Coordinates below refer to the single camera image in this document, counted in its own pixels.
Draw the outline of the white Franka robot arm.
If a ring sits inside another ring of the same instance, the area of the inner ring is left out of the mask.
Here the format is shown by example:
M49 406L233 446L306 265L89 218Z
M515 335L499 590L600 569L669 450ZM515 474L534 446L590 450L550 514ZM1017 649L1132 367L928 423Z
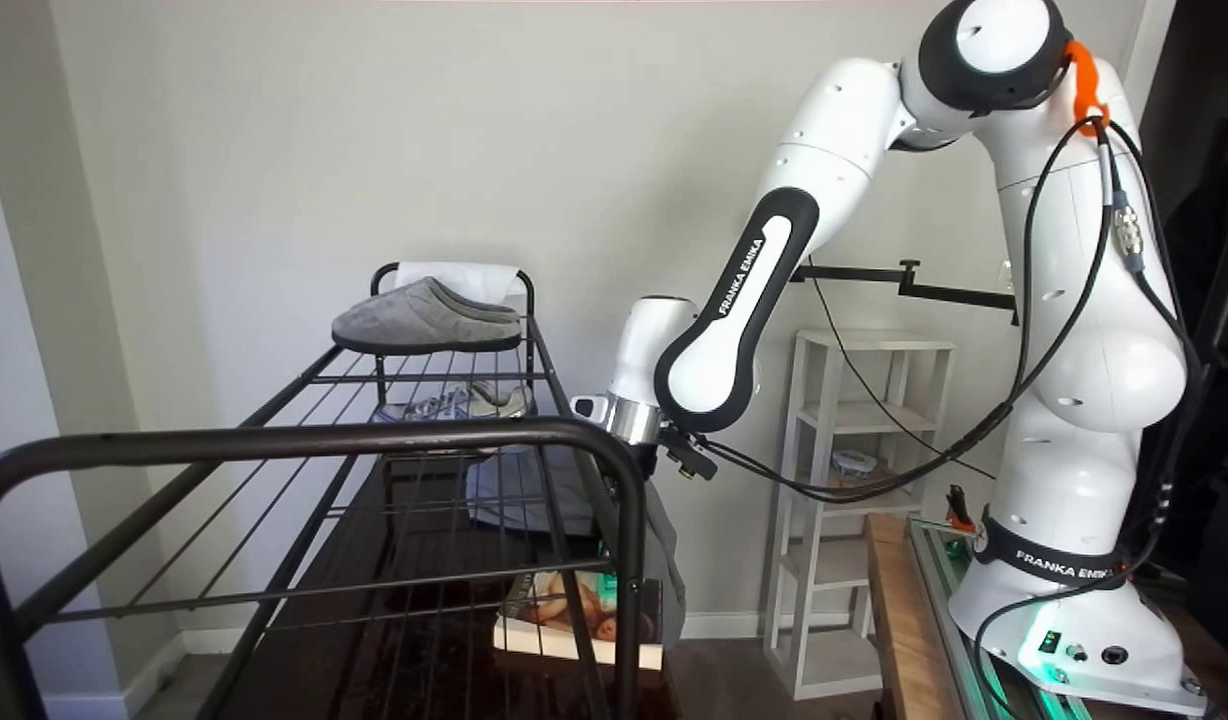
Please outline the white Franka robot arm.
M1010 265L1017 365L956 633L1043 693L1194 717L1178 633L1132 590L1121 530L1141 435L1186 387L1121 77L1057 0L946 0L899 62L838 62L802 97L704 304L632 308L613 387L580 417L634 450L736 423L793 272L891 154L981 142Z

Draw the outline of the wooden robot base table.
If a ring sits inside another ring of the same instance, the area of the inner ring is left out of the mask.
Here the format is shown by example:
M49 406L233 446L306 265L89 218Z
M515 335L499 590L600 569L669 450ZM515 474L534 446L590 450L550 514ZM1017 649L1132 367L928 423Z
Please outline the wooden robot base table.
M969 720L951 644L916 555L912 520L875 514L863 520L867 590L885 699L891 720Z

